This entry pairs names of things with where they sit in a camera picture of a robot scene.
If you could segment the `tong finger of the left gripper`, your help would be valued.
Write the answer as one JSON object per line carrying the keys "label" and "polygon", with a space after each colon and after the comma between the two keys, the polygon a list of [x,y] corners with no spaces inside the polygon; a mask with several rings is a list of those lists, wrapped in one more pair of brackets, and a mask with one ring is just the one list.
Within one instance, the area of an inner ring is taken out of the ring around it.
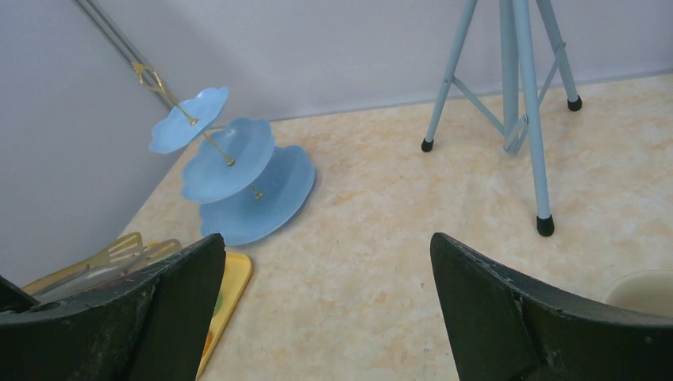
{"label": "tong finger of the left gripper", "polygon": [[44,294],[91,271],[127,264],[143,251],[141,234],[139,232],[128,233],[117,238],[92,257],[35,280],[23,286],[22,290],[27,294]]}
{"label": "tong finger of the left gripper", "polygon": [[177,239],[162,241],[149,248],[133,244],[130,248],[122,250],[120,254],[108,256],[103,261],[86,264],[83,270],[78,270],[74,275],[68,275],[63,280],[56,281],[55,285],[47,286],[44,291],[37,293],[37,300],[50,302],[88,291],[159,262],[181,248],[182,245]]}

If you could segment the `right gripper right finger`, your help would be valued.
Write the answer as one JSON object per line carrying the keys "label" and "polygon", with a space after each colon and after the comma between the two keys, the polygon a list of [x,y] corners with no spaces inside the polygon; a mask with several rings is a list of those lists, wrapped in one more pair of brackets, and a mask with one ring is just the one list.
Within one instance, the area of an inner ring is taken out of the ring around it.
{"label": "right gripper right finger", "polygon": [[561,290],[445,233],[429,251],[460,379],[671,379],[669,317]]}

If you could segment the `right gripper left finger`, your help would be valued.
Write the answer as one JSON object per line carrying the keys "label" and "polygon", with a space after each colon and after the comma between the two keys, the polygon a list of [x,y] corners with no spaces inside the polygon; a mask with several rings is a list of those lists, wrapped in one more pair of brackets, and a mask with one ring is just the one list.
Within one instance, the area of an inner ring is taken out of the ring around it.
{"label": "right gripper left finger", "polygon": [[211,234],[94,289],[39,302],[1,281],[4,380],[193,380],[225,271]]}

